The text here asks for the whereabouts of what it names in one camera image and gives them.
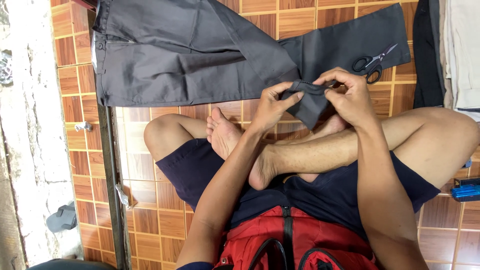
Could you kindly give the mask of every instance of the person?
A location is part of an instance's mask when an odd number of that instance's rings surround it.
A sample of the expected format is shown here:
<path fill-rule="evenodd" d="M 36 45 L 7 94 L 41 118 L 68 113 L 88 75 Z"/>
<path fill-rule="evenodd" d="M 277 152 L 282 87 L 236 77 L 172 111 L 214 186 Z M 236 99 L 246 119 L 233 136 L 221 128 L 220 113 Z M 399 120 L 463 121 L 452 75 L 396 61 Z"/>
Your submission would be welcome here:
<path fill-rule="evenodd" d="M 262 139 L 302 98 L 278 100 L 289 82 L 263 90 L 244 133 L 218 108 L 147 125 L 156 164 L 195 211 L 177 269 L 428 269 L 415 212 L 469 159 L 479 127 L 443 108 L 379 122 L 363 77 L 335 68 L 314 84 L 333 80 L 347 88 L 325 92 L 338 115 L 301 139 Z"/>

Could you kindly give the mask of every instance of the zipper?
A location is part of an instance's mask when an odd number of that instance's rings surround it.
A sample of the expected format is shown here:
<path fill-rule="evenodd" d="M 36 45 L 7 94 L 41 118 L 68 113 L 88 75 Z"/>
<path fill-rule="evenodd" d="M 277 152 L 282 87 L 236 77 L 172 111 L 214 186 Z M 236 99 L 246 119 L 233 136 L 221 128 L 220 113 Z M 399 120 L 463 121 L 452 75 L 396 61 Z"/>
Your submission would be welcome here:
<path fill-rule="evenodd" d="M 301 260 L 300 260 L 300 264 L 299 264 L 299 269 L 298 270 L 303 270 L 303 267 L 305 266 L 305 262 L 307 261 L 307 258 L 308 256 L 310 256 L 313 252 L 321 252 L 325 255 L 327 255 L 339 268 L 340 270 L 345 270 L 341 265 L 340 263 L 338 263 L 338 261 L 332 256 L 330 255 L 330 253 L 324 251 L 323 249 L 321 248 L 312 248 L 312 249 L 309 249 L 307 250 L 307 252 L 305 252 L 305 254 L 303 254 Z"/>
<path fill-rule="evenodd" d="M 120 40 L 106 40 L 105 43 L 135 43 L 131 40 L 129 41 L 120 41 Z"/>
<path fill-rule="evenodd" d="M 252 262 L 250 263 L 250 266 L 248 267 L 248 270 L 252 270 L 253 267 L 255 266 L 256 264 L 256 261 L 258 259 L 258 257 L 260 256 L 261 252 L 263 251 L 264 248 L 266 248 L 271 242 L 274 242 L 275 245 L 278 247 L 278 249 L 280 250 L 280 252 L 282 253 L 282 258 L 283 258 L 283 263 L 285 265 L 285 269 L 284 270 L 288 270 L 287 268 L 287 260 L 286 260 L 286 257 L 285 257 L 285 249 L 283 248 L 282 244 L 276 240 L 275 238 L 270 238 L 270 239 L 267 239 L 265 242 L 263 242 L 263 244 L 258 248 L 257 250 L 257 253 L 255 253 L 255 256 L 253 257 L 252 259 Z"/>
<path fill-rule="evenodd" d="M 283 217 L 283 246 L 285 249 L 288 269 L 295 269 L 293 261 L 293 218 L 290 215 L 290 206 L 282 206 Z"/>

